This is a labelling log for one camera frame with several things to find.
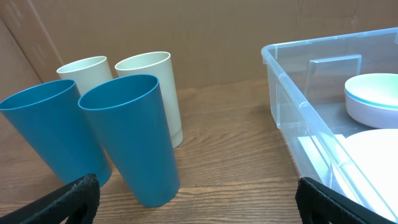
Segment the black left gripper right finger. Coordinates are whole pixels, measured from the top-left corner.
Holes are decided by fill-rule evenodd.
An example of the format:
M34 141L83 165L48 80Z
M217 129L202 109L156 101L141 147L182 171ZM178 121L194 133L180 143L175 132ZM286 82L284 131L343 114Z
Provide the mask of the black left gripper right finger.
M394 224L310 177L299 179L295 201L303 224Z

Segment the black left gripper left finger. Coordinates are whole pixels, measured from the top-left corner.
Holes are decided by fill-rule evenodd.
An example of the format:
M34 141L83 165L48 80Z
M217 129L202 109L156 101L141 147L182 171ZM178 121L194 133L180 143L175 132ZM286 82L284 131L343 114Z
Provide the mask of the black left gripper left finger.
M1 217L1 223L92 224L100 204L100 183L87 174Z

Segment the pink plate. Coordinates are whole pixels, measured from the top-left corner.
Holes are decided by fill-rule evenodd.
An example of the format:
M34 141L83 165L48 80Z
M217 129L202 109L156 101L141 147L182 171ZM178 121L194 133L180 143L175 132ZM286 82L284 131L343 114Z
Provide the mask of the pink plate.
M373 129L336 135L343 194L397 223L397 130Z

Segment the clear plastic storage bin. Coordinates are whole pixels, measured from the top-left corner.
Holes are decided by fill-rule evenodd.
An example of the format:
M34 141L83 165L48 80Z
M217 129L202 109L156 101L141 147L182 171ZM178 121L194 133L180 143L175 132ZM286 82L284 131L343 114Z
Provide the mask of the clear plastic storage bin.
M271 115L300 175L344 195L336 135L377 129L348 114L345 82L367 73L397 74L397 29L271 44L261 54Z

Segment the pink small bowl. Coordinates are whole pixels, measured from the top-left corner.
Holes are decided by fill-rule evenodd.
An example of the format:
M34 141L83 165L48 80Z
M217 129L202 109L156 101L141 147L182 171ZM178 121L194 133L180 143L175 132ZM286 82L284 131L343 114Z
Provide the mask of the pink small bowl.
M345 91L348 114L357 122L377 129L397 129L397 109L374 106L355 99Z

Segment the light blue small bowl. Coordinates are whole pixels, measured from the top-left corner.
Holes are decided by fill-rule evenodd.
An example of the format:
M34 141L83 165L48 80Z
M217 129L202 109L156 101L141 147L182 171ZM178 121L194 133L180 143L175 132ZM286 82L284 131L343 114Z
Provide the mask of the light blue small bowl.
M367 73L349 78L345 93L353 99L381 108L397 109L397 74Z

